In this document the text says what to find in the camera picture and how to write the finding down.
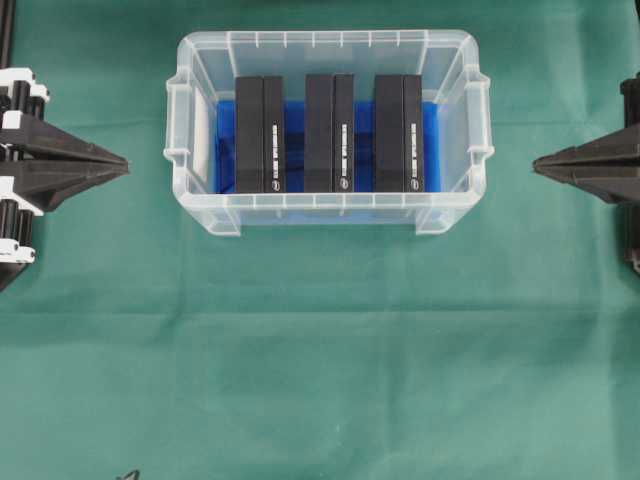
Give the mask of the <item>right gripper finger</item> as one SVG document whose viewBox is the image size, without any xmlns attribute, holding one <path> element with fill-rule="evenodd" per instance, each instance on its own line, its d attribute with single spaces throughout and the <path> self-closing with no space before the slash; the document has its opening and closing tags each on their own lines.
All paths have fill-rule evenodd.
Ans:
<svg viewBox="0 0 640 480">
<path fill-rule="evenodd" d="M 535 170 L 552 166 L 614 164 L 639 159 L 639 125 L 626 127 L 591 142 L 571 146 L 542 156 L 533 162 Z"/>
<path fill-rule="evenodd" d="M 534 171 L 590 193 L 606 203 L 639 201 L 638 167 L 535 167 Z"/>
</svg>

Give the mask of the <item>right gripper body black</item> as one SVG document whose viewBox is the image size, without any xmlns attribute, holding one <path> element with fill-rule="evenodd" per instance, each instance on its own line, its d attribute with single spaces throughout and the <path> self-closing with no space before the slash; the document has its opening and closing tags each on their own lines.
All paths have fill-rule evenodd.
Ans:
<svg viewBox="0 0 640 480">
<path fill-rule="evenodd" d="M 620 85 L 624 97 L 624 126 L 639 123 L 639 74 L 623 81 Z M 639 203 L 623 207 L 624 257 L 632 269 L 639 272 Z"/>
</svg>

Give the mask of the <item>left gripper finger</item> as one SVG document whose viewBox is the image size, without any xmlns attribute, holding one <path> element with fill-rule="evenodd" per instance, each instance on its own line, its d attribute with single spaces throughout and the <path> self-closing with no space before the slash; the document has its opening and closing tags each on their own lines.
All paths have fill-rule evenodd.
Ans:
<svg viewBox="0 0 640 480">
<path fill-rule="evenodd" d="M 127 166 L 2 166 L 1 176 L 14 180 L 12 193 L 42 212 L 55 211 L 65 200 L 127 175 Z"/>
<path fill-rule="evenodd" d="M 1 143 L 36 159 L 86 161 L 127 169 L 128 161 L 31 115 L 3 115 Z"/>
</svg>

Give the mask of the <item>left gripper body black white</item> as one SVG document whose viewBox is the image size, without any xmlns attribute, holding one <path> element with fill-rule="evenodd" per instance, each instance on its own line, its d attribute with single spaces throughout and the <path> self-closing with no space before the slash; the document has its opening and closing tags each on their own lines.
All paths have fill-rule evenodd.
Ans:
<svg viewBox="0 0 640 480">
<path fill-rule="evenodd" d="M 24 115 L 42 119 L 49 91 L 35 81 L 28 68 L 1 70 L 1 130 L 18 129 Z M 31 246 L 33 221 L 44 215 L 33 201 L 16 192 L 18 174 L 9 173 L 11 162 L 24 157 L 17 148 L 1 144 L 1 262 L 33 263 L 36 252 Z"/>
</svg>

